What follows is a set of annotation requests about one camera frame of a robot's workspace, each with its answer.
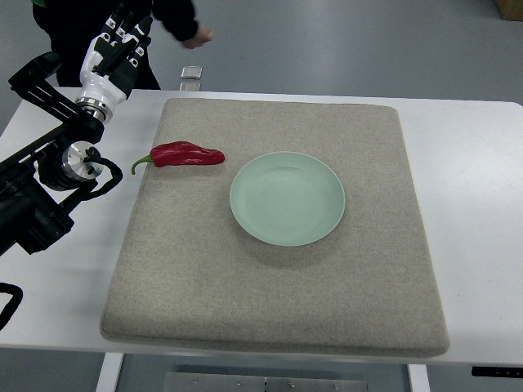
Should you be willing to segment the person's bare hand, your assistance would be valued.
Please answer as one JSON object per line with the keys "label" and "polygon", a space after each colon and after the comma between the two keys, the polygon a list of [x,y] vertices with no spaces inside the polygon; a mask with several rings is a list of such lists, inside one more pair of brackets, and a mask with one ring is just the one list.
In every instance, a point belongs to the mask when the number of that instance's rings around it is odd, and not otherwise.
{"label": "person's bare hand", "polygon": [[198,47],[202,47],[206,43],[211,42],[213,39],[214,31],[205,25],[200,25],[195,35],[190,39],[182,41],[181,45],[185,49],[192,50]]}

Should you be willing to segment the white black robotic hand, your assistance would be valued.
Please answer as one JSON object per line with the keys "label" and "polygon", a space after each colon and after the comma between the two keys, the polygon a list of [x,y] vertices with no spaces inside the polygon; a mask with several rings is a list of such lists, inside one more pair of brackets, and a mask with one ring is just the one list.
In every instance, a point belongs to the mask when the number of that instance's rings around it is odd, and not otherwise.
{"label": "white black robotic hand", "polygon": [[102,122],[131,95],[138,65],[150,44],[152,18],[136,20],[120,3],[92,39],[80,70],[82,89],[77,105]]}

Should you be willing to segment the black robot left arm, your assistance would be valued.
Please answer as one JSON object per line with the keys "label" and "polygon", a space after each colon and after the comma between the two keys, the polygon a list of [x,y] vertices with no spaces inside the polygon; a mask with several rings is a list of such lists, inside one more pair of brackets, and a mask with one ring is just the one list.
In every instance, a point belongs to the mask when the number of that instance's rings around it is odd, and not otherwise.
{"label": "black robot left arm", "polygon": [[50,51],[9,80],[13,91],[60,125],[1,163],[2,252],[15,244],[29,254],[48,249],[72,229],[70,213],[80,203],[109,193],[123,179],[118,165],[95,147],[102,121],[47,82],[60,65]]}

